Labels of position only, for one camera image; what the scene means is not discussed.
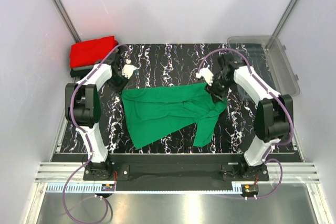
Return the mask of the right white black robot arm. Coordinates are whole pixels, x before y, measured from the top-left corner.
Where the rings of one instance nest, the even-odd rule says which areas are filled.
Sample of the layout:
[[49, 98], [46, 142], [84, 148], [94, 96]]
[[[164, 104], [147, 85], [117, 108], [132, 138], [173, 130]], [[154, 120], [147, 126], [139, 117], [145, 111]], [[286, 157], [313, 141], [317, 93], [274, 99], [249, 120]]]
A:
[[257, 106], [255, 137], [231, 173], [232, 177], [250, 180], [262, 172], [267, 156], [276, 146], [286, 146], [292, 142], [293, 99], [271, 88], [243, 54], [231, 48], [223, 48], [222, 51], [224, 55], [217, 59], [220, 71], [212, 73], [199, 65], [196, 77], [205, 80], [205, 90], [214, 102], [223, 101], [229, 88], [236, 84], [243, 88]]

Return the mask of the green t shirt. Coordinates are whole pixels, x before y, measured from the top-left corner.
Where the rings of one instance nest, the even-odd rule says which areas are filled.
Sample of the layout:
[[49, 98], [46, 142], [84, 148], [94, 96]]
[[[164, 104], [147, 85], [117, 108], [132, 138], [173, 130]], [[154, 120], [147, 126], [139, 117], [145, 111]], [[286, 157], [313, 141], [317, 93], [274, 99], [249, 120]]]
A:
[[193, 145], [210, 143], [227, 102], [213, 103], [205, 86], [197, 83], [124, 90], [121, 98], [134, 147], [143, 148], [191, 124], [197, 126]]

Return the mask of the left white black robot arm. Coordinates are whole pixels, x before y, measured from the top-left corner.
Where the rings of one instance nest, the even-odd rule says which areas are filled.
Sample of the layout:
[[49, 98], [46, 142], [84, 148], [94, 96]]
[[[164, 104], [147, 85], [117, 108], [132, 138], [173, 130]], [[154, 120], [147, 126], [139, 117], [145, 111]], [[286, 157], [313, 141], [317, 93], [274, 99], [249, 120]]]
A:
[[79, 81], [65, 87], [65, 117], [81, 135], [87, 149], [87, 161], [83, 164], [85, 180], [107, 180], [113, 176], [110, 154], [99, 129], [99, 91], [109, 84], [115, 93], [121, 94], [128, 82], [122, 74], [124, 66], [121, 55], [113, 52], [104, 62], [99, 60], [94, 65], [74, 68], [70, 72]]

